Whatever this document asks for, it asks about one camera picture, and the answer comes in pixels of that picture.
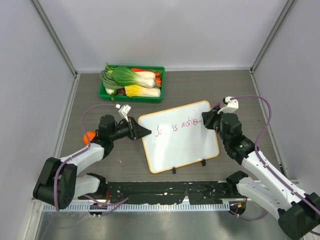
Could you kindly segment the pink whiteboard marker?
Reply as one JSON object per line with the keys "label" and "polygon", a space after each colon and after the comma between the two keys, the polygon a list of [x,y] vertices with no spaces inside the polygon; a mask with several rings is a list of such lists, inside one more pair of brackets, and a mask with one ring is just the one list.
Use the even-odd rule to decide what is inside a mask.
{"label": "pink whiteboard marker", "polygon": [[[216,104],[214,105],[214,108],[215,108],[215,107],[220,107],[220,105],[221,105],[221,104],[218,102],[218,103],[216,103]],[[203,120],[203,116],[201,115],[201,116],[200,116],[200,119],[198,119],[197,122],[200,123],[202,120]]]}

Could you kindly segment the orange framed whiteboard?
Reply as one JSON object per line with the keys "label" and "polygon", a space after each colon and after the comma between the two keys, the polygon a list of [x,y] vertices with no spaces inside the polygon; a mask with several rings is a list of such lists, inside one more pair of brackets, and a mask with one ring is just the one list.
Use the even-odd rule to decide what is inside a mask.
{"label": "orange framed whiteboard", "polygon": [[138,123],[151,131],[142,143],[151,173],[158,174],[219,155],[217,134],[205,128],[202,113],[211,110],[203,100],[142,115]]}

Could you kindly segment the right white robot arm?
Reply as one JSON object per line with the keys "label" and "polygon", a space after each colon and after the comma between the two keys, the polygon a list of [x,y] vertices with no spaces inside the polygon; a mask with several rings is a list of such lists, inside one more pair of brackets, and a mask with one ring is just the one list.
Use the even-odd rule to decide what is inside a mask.
{"label": "right white robot arm", "polygon": [[230,197],[242,195],[259,204],[292,240],[301,239],[320,225],[319,195],[306,193],[275,168],[243,134],[236,114],[220,113],[214,108],[201,116],[204,127],[220,137],[227,155],[261,181],[258,184],[246,173],[237,171],[226,179],[225,190]]}

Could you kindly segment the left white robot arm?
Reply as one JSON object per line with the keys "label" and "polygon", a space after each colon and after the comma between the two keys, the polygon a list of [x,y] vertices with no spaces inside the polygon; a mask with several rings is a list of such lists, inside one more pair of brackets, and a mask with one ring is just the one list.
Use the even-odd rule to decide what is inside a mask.
{"label": "left white robot arm", "polygon": [[116,140],[129,138],[134,141],[151,133],[133,117],[116,122],[112,115],[102,116],[87,146],[72,155],[50,157],[45,161],[33,189],[33,198],[54,206],[57,211],[67,208],[79,197],[102,199],[107,192],[105,177],[95,173],[79,177],[79,173],[106,158]]}

